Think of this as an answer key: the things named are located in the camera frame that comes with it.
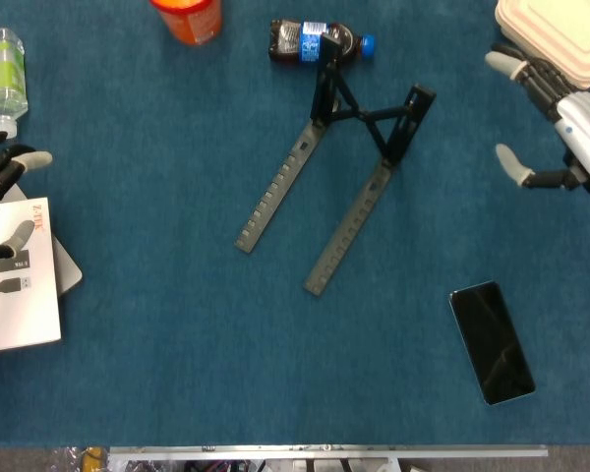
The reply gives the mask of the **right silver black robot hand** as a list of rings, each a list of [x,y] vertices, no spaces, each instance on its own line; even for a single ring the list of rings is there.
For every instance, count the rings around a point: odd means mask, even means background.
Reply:
[[[510,147],[498,144],[495,151],[504,172],[519,187],[573,190],[582,186],[590,194],[590,92],[572,84],[550,61],[512,45],[493,44],[485,61],[526,90],[565,145],[564,169],[536,171]]]

